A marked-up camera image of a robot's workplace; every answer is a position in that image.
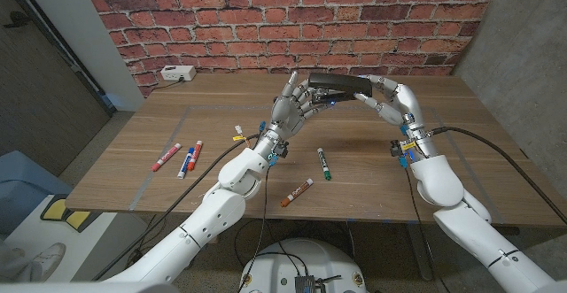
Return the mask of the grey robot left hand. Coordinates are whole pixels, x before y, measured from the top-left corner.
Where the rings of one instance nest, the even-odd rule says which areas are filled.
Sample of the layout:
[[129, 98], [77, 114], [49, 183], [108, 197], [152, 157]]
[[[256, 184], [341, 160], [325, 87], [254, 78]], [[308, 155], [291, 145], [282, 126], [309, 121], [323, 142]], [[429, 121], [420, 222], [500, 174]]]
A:
[[282, 94], [274, 102], [266, 133], [254, 148], [264, 158], [268, 157], [277, 144], [296, 135], [308, 118], [330, 107], [330, 104], [311, 103], [309, 95], [314, 90], [307, 86], [307, 81], [300, 84], [297, 82], [298, 73], [293, 72]]

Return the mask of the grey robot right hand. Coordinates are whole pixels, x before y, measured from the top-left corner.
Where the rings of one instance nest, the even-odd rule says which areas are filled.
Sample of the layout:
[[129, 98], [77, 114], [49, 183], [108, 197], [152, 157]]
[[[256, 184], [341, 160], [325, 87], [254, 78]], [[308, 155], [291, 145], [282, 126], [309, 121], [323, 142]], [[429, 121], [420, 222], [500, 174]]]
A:
[[353, 96], [374, 108], [386, 122], [404, 129], [408, 139], [416, 143], [416, 146], [412, 148], [413, 161], [438, 156], [434, 141], [426, 136], [422, 111], [411, 88], [384, 76], [368, 74], [361, 75], [361, 78], [368, 79], [390, 104], [380, 103], [362, 93], [355, 93]]

